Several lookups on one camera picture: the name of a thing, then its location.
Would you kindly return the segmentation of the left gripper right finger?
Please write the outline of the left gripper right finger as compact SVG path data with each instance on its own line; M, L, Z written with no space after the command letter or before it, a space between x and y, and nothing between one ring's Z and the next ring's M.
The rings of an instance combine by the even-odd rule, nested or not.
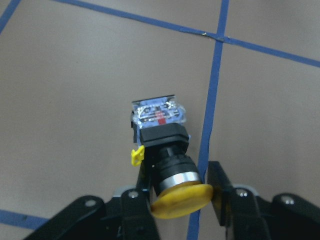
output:
M320 238L320 208L299 195L285 192L267 201L249 186L232 184L218 161L208 163L207 182L227 240Z

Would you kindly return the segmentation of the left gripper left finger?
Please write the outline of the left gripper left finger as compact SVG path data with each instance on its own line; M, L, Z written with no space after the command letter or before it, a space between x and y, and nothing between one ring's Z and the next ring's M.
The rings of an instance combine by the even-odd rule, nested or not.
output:
M94 195L77 198L29 234L28 240L158 240L150 209L151 176L141 164L137 183L110 201Z

